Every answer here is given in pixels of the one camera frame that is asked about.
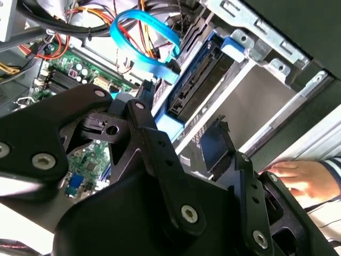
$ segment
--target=bolt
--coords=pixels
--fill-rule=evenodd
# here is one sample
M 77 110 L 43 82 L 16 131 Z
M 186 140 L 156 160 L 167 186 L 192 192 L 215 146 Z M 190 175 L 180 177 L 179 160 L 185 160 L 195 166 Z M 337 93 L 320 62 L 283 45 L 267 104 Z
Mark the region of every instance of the bolt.
M 194 224 L 198 221 L 197 211 L 190 205 L 181 207 L 182 217 L 189 223 Z
M 250 162 L 250 159 L 247 157 L 247 155 L 241 154 L 241 157 L 242 157 L 246 162 Z
M 55 49 L 55 47 L 54 47 L 53 44 L 49 44 L 49 45 L 47 46 L 47 48 L 48 48 L 50 51 L 54 51 L 54 49 Z
M 256 241 L 256 243 L 262 248 L 262 249 L 266 249 L 268 247 L 267 244 L 267 240 L 265 238 L 265 236 L 262 234 L 262 232 L 255 230 L 252 233 L 254 240 Z
M 32 164 L 35 168 L 48 170 L 55 166 L 55 158 L 47 153 L 40 153 L 32 158 Z
M 5 143 L 0 142 L 0 158 L 7 156 L 10 152 L 10 147 Z
M 144 109 L 144 105 L 142 105 L 141 103 L 137 102 L 135 104 L 138 108 Z
M 99 96 L 99 97 L 104 97 L 104 96 L 105 96 L 105 93 L 102 92 L 102 91 L 100 91 L 100 90 L 96 90 L 96 91 L 95 91 L 95 94 L 96 94 L 97 96 Z
M 274 174 L 270 174 L 270 178 L 271 178 L 274 182 L 277 182 L 277 181 L 278 181 L 277 177 L 276 177 Z
M 323 76 L 322 75 L 317 75 L 314 77 L 314 82 L 319 82 L 323 79 Z

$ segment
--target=green circuit board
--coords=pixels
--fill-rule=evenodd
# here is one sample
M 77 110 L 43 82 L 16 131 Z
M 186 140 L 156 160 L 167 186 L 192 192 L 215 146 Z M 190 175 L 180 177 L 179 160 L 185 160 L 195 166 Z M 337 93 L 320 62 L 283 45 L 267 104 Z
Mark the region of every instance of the green circuit board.
M 86 68 L 88 70 L 87 78 L 90 80 L 90 82 L 93 82 L 96 77 L 103 77 L 106 80 L 108 80 L 110 83 L 115 85 L 118 88 L 122 88 L 123 92 L 130 92 L 132 89 L 135 88 L 135 86 L 130 83 L 129 81 L 124 80 L 118 73 L 117 77 L 112 76 L 100 68 L 92 65 L 91 63 L 84 61 L 79 56 L 73 54 L 70 51 L 67 51 L 63 57 L 51 60 L 49 61 L 50 66 L 62 71 L 65 74 L 68 74 L 71 69 L 74 70 L 76 64 L 81 64 L 83 68 Z
M 85 186 L 95 187 L 101 174 L 110 163 L 108 143 L 94 141 L 90 146 L 69 157 L 69 172 L 84 177 Z

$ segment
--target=black metal bracket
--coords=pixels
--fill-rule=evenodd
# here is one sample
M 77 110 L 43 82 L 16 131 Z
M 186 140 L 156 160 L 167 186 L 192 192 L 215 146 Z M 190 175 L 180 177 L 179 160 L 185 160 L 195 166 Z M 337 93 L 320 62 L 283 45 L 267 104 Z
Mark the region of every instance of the black metal bracket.
M 147 173 L 158 180 L 160 191 L 155 193 L 161 192 L 163 202 L 159 203 L 163 203 L 168 212 L 163 223 L 168 236 L 173 240 L 200 236 L 205 230 L 205 216 L 167 134 L 157 130 L 144 102 L 130 100 L 125 109 L 119 111 L 120 115 L 115 115 L 105 112 L 111 101 L 111 96 L 97 86 L 80 86 L 1 119 L 0 141 L 10 146 L 10 153 L 0 158 L 3 173 L 0 180 L 18 184 L 15 191 L 1 187 L 1 195 L 21 194 L 23 198 L 37 199 L 46 195 L 46 189 L 56 191 L 68 170 L 66 153 L 99 139 L 109 142 L 111 183 L 130 175 L 138 166 L 144 166 Z M 20 121 L 33 125 L 27 125 L 27 130 L 22 132 L 19 131 L 21 125 L 14 125 Z M 53 158 L 54 166 L 48 170 L 34 167 L 34 156 L 40 153 L 48 154 L 42 156 L 43 164 L 48 165 Z M 19 186 L 23 182 L 29 182 L 29 194 L 25 186 Z M 184 219 L 184 205 L 195 209 L 197 217 L 193 223 Z

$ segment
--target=black wire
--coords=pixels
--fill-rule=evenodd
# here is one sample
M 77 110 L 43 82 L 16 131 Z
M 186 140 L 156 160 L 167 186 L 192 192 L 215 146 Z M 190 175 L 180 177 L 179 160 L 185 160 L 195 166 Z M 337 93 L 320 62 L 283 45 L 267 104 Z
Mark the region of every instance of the black wire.
M 164 1 L 157 1 L 157 0 L 149 0 L 146 1 L 146 5 L 151 8 L 154 7 L 155 4 L 164 4 L 167 3 L 174 3 L 176 1 L 172 0 L 164 0 Z M 89 38 L 95 36 L 109 36 L 109 28 L 106 25 L 94 27 L 94 28 L 85 28 L 74 26 L 70 24 L 64 23 L 62 20 L 57 20 L 50 16 L 41 6 L 32 6 L 28 3 L 28 0 L 18 0 L 17 4 L 17 11 L 24 15 L 25 17 L 31 19 L 32 21 L 38 23 L 44 28 L 51 29 L 56 33 L 65 34 L 73 37 L 78 38 Z M 187 8 L 182 8 L 183 14 L 193 15 L 193 12 Z M 177 6 L 168 6 L 168 7 L 160 7 L 156 9 L 147 10 L 147 12 L 151 15 L 158 15 L 164 13 L 171 13 L 171 12 L 178 12 Z M 134 19 L 127 19 L 120 22 L 126 30 L 130 30 L 132 27 L 136 25 L 137 21 Z

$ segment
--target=black plastic part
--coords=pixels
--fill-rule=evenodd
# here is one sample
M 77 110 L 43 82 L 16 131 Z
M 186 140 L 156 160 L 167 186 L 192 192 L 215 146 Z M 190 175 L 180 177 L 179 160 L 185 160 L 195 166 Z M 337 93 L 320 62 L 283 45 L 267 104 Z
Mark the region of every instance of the black plastic part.
M 104 96 L 97 96 L 96 90 Z M 64 135 L 70 138 L 79 117 L 93 109 L 107 108 L 111 101 L 110 94 L 100 87 L 85 85 L 1 118 L 0 141 L 9 145 L 11 151 L 0 159 L 0 183 L 3 184 L 0 195 L 25 193 L 24 198 L 42 199 L 56 192 L 58 182 L 68 170 L 64 147 L 69 140 L 62 144 L 60 138 Z M 56 165 L 48 171 L 35 168 L 32 158 L 38 153 L 54 156 Z M 8 179 L 16 191 L 5 185 Z
M 155 85 L 151 81 L 144 80 L 141 84 L 139 92 L 137 93 L 137 98 L 142 100 L 146 106 L 151 110 L 154 101 Z
M 336 251 L 329 245 L 326 239 L 321 239 L 321 232 L 316 225 L 311 225 L 310 229 L 306 227 L 310 226 L 311 219 L 305 211 L 300 207 L 299 203 L 294 199 L 290 191 L 286 188 L 280 179 L 273 181 L 270 177 L 273 175 L 270 172 L 264 172 L 260 176 L 259 180 L 262 182 L 266 191 L 278 202 L 278 207 L 270 209 L 268 211 L 282 212 L 282 216 L 276 222 L 270 226 L 271 234 L 274 239 L 280 240 L 282 243 L 278 243 L 282 251 L 293 251 L 296 255 L 337 255 Z
M 215 120 L 200 138 L 206 169 L 213 174 L 213 180 L 217 180 L 228 169 L 231 156 L 236 153 L 229 136 L 229 126 L 221 122 L 224 117 Z

